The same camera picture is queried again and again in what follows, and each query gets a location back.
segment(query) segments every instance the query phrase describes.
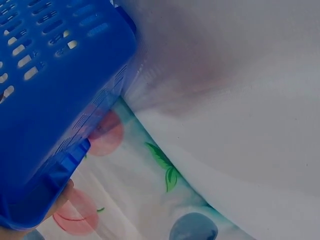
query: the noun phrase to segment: basket slot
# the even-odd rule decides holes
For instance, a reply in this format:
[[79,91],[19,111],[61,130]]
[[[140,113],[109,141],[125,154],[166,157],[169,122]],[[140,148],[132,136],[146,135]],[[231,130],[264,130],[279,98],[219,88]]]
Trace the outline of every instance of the basket slot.
[[42,16],[41,18],[39,18],[39,20],[37,21],[38,24],[43,24],[44,22],[48,21],[49,19],[53,18],[54,16],[56,16],[58,14],[58,12],[56,10],[50,11],[49,13],[47,13],[46,15]]
[[13,49],[12,51],[12,55],[13,56],[17,56],[18,54],[20,54],[21,52],[23,52],[28,46],[30,46],[32,43],[31,39],[28,39],[26,41],[24,41],[22,44],[20,44],[19,46],[17,46],[15,49]]
[[11,9],[14,9],[15,7],[16,7],[15,4],[11,4],[11,5],[7,6],[6,8],[2,9],[2,10],[0,11],[0,17],[1,17],[1,16],[4,16],[4,15],[7,14]]
[[11,220],[8,201],[3,195],[0,195],[0,215]]
[[39,63],[37,63],[36,65],[34,65],[33,67],[31,67],[27,72],[25,72],[24,74],[24,80],[25,81],[29,81],[30,79],[32,79],[37,73],[40,72],[40,70],[42,70],[45,67],[45,63],[43,61],[40,61]]
[[41,2],[41,0],[32,0],[31,2],[29,2],[28,6],[32,7],[33,5],[36,5],[39,2]]
[[91,30],[89,30],[88,36],[93,37],[99,33],[106,31],[107,29],[108,29],[108,24],[104,22],[104,23],[92,28]]
[[4,73],[0,76],[0,84],[3,84],[8,79],[8,73]]
[[68,5],[67,7],[68,8],[74,8],[80,4],[82,4],[84,2],[84,0],[72,0]]
[[0,104],[2,104],[14,91],[15,88],[11,85],[4,90],[4,92],[0,93]]
[[9,40],[8,40],[8,45],[12,45],[15,42],[17,42],[19,39],[21,39],[24,35],[27,34],[27,30],[23,29],[20,32],[18,32],[16,35],[12,36]]
[[51,40],[48,42],[50,45],[54,45],[62,39],[65,39],[70,35],[69,30],[64,30],[56,34]]
[[6,30],[4,30],[3,34],[5,36],[9,35],[11,32],[17,29],[17,27],[19,27],[21,24],[22,24],[22,20],[15,22],[13,25],[9,26]]
[[2,0],[2,1],[0,1],[0,8],[5,6],[8,2],[10,2],[10,0]]
[[18,16],[19,14],[17,12],[14,12],[13,14],[11,14],[6,20],[2,21],[0,23],[0,26],[4,26],[6,25],[7,23],[9,23],[10,21],[12,21],[16,16]]
[[48,1],[46,4],[42,5],[40,8],[38,8],[37,10],[34,10],[32,12],[33,15],[37,15],[39,13],[41,13],[42,11],[46,10],[47,8],[49,8],[50,6],[52,6],[52,3],[50,1]]
[[58,51],[55,52],[56,57],[61,57],[62,55],[66,54],[70,50],[74,49],[78,45],[78,42],[75,40],[69,41],[63,47],[61,47]]
[[55,30],[56,28],[58,28],[59,26],[61,26],[63,23],[64,23],[64,22],[63,22],[61,19],[59,19],[59,20],[51,23],[49,26],[45,27],[42,32],[43,32],[44,34],[48,34],[48,33],[50,33],[51,31],[53,31],[53,30]]
[[98,14],[98,13],[94,13],[88,17],[86,17],[85,19],[83,19],[81,22],[80,22],[80,25],[81,26],[88,26],[92,23],[94,23],[95,21],[97,21],[98,19],[101,18],[101,15]]
[[82,16],[82,15],[87,14],[89,12],[92,12],[94,9],[95,9],[95,6],[93,6],[92,4],[88,4],[88,5],[85,5],[81,8],[79,8],[77,11],[74,12],[73,15],[75,17],[79,17],[79,16]]

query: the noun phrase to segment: blue plastic basket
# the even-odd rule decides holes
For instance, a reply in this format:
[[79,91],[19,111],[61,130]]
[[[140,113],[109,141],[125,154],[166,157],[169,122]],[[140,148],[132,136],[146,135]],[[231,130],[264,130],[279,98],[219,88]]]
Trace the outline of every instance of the blue plastic basket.
[[41,222],[135,49],[107,0],[0,0],[0,225]]

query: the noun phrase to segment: white fabric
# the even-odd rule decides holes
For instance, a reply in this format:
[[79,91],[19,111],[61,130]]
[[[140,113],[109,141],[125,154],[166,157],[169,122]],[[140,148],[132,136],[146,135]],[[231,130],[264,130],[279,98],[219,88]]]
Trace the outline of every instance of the white fabric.
[[320,1],[121,0],[125,100],[187,181],[258,240],[320,235]]

